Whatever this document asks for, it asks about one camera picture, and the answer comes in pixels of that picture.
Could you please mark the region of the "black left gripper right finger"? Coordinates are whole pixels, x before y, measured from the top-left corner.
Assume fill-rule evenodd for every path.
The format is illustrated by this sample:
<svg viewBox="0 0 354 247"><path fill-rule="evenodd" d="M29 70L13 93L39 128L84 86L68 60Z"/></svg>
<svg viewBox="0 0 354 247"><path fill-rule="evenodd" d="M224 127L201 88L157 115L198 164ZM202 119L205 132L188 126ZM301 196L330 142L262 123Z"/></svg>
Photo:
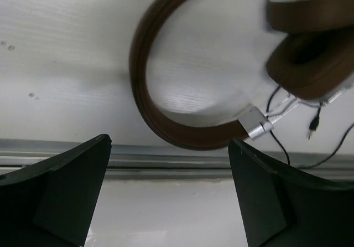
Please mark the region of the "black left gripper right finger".
<svg viewBox="0 0 354 247"><path fill-rule="evenodd" d="M248 246L353 246L353 184L320 178L243 141L228 145Z"/></svg>

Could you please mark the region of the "brown leather headphones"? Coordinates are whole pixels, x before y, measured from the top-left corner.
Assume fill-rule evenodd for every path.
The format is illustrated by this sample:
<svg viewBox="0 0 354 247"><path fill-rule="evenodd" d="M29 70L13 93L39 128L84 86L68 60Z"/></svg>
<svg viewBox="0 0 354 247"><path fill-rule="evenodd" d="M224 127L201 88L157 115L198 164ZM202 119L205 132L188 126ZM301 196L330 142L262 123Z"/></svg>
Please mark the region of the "brown leather headphones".
<svg viewBox="0 0 354 247"><path fill-rule="evenodd" d="M163 24L187 0L154 0L135 31L129 75L136 106L148 127L170 144L188 150L226 147L232 139L255 139L273 129L302 102L328 104L353 84L353 0L267 0L266 21L286 38L266 63L269 77L294 100L283 111L252 107L234 121L192 127L165 116L147 88L147 61Z"/></svg>

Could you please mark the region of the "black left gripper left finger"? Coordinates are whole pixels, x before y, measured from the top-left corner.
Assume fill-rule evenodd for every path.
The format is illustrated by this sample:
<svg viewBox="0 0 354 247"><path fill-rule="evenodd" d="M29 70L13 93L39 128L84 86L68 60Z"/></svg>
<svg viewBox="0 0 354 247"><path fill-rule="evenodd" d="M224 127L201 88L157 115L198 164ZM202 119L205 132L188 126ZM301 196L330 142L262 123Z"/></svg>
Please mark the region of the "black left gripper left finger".
<svg viewBox="0 0 354 247"><path fill-rule="evenodd" d="M1 175L1 246L84 246L111 147L99 135Z"/></svg>

